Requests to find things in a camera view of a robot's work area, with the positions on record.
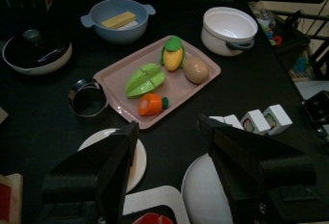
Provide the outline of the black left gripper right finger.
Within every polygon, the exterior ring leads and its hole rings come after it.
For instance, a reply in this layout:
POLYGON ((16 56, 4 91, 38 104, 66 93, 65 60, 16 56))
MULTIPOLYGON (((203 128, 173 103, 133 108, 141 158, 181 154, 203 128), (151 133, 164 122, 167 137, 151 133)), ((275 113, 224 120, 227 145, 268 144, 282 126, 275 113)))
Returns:
POLYGON ((200 115, 199 132, 222 183, 234 224, 329 221, 310 157, 279 141, 200 115))

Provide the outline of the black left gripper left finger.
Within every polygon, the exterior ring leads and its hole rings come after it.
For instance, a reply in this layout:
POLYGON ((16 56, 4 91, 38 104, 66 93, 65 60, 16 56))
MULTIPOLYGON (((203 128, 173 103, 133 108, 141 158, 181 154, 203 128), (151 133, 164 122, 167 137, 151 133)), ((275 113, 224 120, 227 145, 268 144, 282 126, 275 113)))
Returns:
POLYGON ((70 155, 42 183, 37 224, 119 224, 139 125, 131 122, 70 155))

